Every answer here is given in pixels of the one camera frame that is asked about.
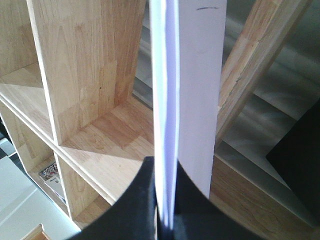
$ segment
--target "wooden shelving unit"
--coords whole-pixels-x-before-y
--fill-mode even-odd
[[[256,1],[222,70],[218,142],[309,3]],[[137,77],[151,86],[148,7],[146,0],[0,1],[1,118],[25,171],[80,228],[154,155],[152,111],[132,97],[140,39]],[[268,239],[314,231],[299,206],[287,204],[293,193],[281,183],[241,155],[214,158],[210,200],[231,218]],[[54,160],[66,204],[38,177]]]
[[[0,3],[1,118],[25,171],[80,228],[154,155],[152,111],[132,97],[145,4]],[[38,175],[52,161],[66,204]]]

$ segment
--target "black panel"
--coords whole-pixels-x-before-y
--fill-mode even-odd
[[[266,158],[320,223],[320,100]]]

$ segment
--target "wooden panel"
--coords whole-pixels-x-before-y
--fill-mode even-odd
[[[1,118],[26,172],[53,153],[34,132],[0,102]]]
[[[44,169],[45,167],[49,166],[55,161],[55,157],[53,152],[51,151],[51,156],[40,164],[35,166],[32,170],[28,171],[27,173],[33,179],[33,181],[44,191],[44,193],[66,214],[68,215],[68,209],[64,202],[60,200],[60,198],[48,187],[44,180],[39,176],[39,172]]]
[[[42,224],[39,224],[34,229],[32,229],[27,235],[25,235],[21,240],[50,240],[51,238],[44,232]]]
[[[210,200],[228,216],[266,239],[310,239],[313,229],[215,156]]]
[[[310,0],[257,0],[221,75],[216,143],[242,110]]]
[[[84,211],[73,219],[80,229],[84,229],[93,220],[100,217],[110,208],[110,204],[101,196],[98,196]]]
[[[37,61],[25,0],[0,1],[0,77]]]
[[[0,100],[28,119],[33,129],[53,139],[38,63],[0,77]]]
[[[27,0],[54,138],[132,93],[145,0]]]
[[[82,129],[61,147],[66,161],[89,176],[90,185],[113,204],[137,174],[142,160],[154,155],[152,111],[136,99]]]
[[[99,194],[73,170],[62,158],[54,154],[59,166],[59,174],[64,186],[68,211],[71,219],[75,219],[85,210]]]

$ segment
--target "black object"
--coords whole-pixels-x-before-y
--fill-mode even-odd
[[[156,196],[154,158],[144,162],[119,200],[71,240],[154,240]],[[198,190],[178,164],[174,240],[259,240],[231,220]]]
[[[320,100],[266,158],[320,223]]]
[[[9,134],[7,133],[7,130],[6,130],[5,126],[4,126],[1,118],[0,118],[0,133],[1,133],[1,135],[3,135],[6,139],[8,139],[8,141],[9,141],[10,143],[12,143],[12,141],[11,141],[11,139],[10,139],[10,137],[9,137]]]
[[[0,159],[4,158],[7,156],[7,154],[0,148]]]

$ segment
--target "shelf divider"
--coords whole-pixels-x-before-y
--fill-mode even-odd
[[[56,143],[131,97],[145,4],[27,0]]]

